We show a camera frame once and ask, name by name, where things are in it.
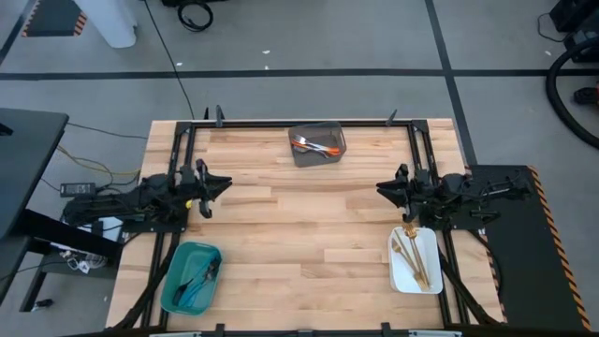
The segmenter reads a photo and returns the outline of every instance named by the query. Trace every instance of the gold utensil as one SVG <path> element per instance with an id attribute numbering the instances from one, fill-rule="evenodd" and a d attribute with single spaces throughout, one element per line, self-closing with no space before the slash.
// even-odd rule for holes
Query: gold utensil
<path id="1" fill-rule="evenodd" d="M 431 288 L 429 287 L 429 285 L 427 284 L 427 282 L 422 278 L 422 274 L 417 272 L 414 274 L 414 278 L 416 279 L 416 283 L 418 283 L 418 286 L 420 287 L 420 290 L 422 291 L 429 291 Z"/>
<path id="2" fill-rule="evenodd" d="M 424 279 L 422 278 L 422 275 L 416 269 L 416 266 L 414 265 L 414 262 L 412 261 L 412 258 L 410 257 L 410 253 L 405 249 L 405 246 L 403 245 L 402 239 L 400 239 L 400 236 L 397 234 L 397 231 L 393 230 L 393 233 L 395 233 L 397 240 L 391 241 L 391 248 L 393 249 L 393 251 L 395 253 L 401 254 L 403 256 L 403 258 L 406 260 L 406 262 L 408 263 L 408 265 L 414 272 L 414 279 L 416 280 L 416 283 L 420 287 L 420 290 L 428 291 L 430 288 L 426 284 Z"/>
<path id="3" fill-rule="evenodd" d="M 429 282 L 429 276 L 427 275 L 427 271 L 424 268 L 424 263 L 422 263 L 422 257 L 420 256 L 420 252 L 418 251 L 418 246 L 416 245 L 416 236 L 418 235 L 416 233 L 416 229 L 414 228 L 414 225 L 412 225 L 412 224 L 405 224 L 403 226 L 403 229 L 405 231 L 405 235 L 410 239 L 410 244 L 412 245 L 412 251 L 414 252 L 414 255 L 416 257 L 416 263 L 420 269 L 420 272 L 422 272 L 424 282 L 427 284 L 427 286 L 429 286 L 431 284 Z"/>
<path id="4" fill-rule="evenodd" d="M 409 253 L 407 253 L 407 251 L 404 248 L 401 248 L 398 244 L 396 240 L 393 240 L 391 242 L 391 248 L 393 248 L 393 251 L 395 253 L 399 253 L 402 255 L 403 259 L 405 259 L 405 261 L 408 263 L 408 265 L 410 266 L 410 268 L 412 269 L 412 271 L 417 272 L 416 266 L 414 265 L 414 262 L 412 262 L 412 258 L 410 258 Z"/>

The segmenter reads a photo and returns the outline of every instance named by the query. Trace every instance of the teal plastic basket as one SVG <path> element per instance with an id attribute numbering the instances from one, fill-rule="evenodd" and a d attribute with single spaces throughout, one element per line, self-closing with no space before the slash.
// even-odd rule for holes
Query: teal plastic basket
<path id="1" fill-rule="evenodd" d="M 188 282 L 197 274 L 198 270 L 206 270 L 215 257 L 222 260 L 221 252 L 214 246 L 198 242 L 184 242 L 179 245 L 168 268 L 167 280 L 162 289 L 162 296 L 160 297 L 162 308 L 173 314 L 202 315 L 212 304 L 220 268 L 214 280 L 208 282 L 198 291 L 196 300 L 191 307 L 175 305 L 173 298 L 180 285 Z"/>

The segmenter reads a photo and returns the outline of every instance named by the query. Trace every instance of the white trash can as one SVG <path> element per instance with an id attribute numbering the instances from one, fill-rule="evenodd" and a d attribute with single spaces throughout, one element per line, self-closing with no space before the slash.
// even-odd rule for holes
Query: white trash can
<path id="1" fill-rule="evenodd" d="M 125 0 L 74 0 L 112 48 L 131 47 L 136 42 L 135 16 Z"/>

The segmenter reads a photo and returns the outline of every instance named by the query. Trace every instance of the gray floor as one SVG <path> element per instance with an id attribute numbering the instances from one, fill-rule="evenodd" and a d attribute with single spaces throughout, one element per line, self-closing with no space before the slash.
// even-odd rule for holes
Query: gray floor
<path id="1" fill-rule="evenodd" d="M 420 0 L 230 0 L 213 4 L 214 26 L 191 34 L 176 12 L 149 0 L 180 70 L 305 68 L 440 69 L 427 9 Z M 26 0 L 0 2 L 0 45 Z M 168 58 L 145 6 L 127 0 L 139 21 L 138 43 L 126 50 L 106 45 L 88 22 L 80 37 L 18 37 L 0 73 L 170 71 Z M 561 44 L 536 34 L 536 17 L 553 0 L 436 0 L 450 63 L 455 69 L 545 69 L 563 52 Z M 544 30 L 554 32 L 549 22 Z M 562 78 L 567 97 L 594 78 Z M 544 94 L 543 78 L 457 78 L 460 98 L 481 164 L 530 164 L 540 171 L 548 202 L 577 278 L 591 321 L 599 326 L 599 291 L 593 287 L 599 253 L 593 225 L 599 183 L 599 153 L 560 123 Z M 454 117 L 442 77 L 301 77 L 184 79 L 196 115 L 223 107 L 227 118 Z M 599 113 L 573 107 L 599 134 Z M 146 135 L 151 120 L 187 119 L 189 110 L 175 80 L 0 81 L 0 105 L 66 112 L 74 123 Z M 104 162 L 114 170 L 137 168 L 145 144 L 91 135 L 68 127 L 62 141 L 71 153 Z M 584 158 L 586 165 L 580 165 Z M 74 166 L 56 154 L 44 177 L 53 184 L 107 177 Z M 29 205 L 58 216 L 65 201 L 41 183 Z M 35 265 L 28 256 L 23 266 Z M 17 277 L 0 306 L 0 336 L 55 336 L 100 330 L 113 282 L 51 275 L 41 298 L 48 311 L 19 314 L 32 277 Z"/>

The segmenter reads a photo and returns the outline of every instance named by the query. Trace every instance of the wooden tabletop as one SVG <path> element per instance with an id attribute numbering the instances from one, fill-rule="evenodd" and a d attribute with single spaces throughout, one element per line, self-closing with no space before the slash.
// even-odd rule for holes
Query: wooden tabletop
<path id="1" fill-rule="evenodd" d="M 153 122 L 143 176 L 168 171 L 175 124 Z M 463 172 L 452 120 L 430 119 L 429 127 L 440 175 Z M 201 218 L 195 205 L 182 242 L 217 246 L 224 264 L 212 307 L 200 317 L 171 315 L 169 330 L 214 330 L 217 323 L 227 330 L 443 326 L 436 296 L 402 294 L 389 283 L 387 238 L 401 214 L 374 185 L 393 179 L 400 163 L 412 162 L 405 128 L 343 132 L 347 152 L 341 162 L 312 168 L 294 166 L 285 128 L 197 132 L 194 161 L 201 157 L 211 173 L 233 177 L 233 186 L 212 204 L 212 219 Z M 503 320 L 486 250 L 469 233 L 453 236 L 462 281 L 491 316 Z M 142 234 L 125 247 L 107 326 L 124 317 L 146 286 L 154 238 Z M 456 321 L 447 281 L 446 288 Z"/>

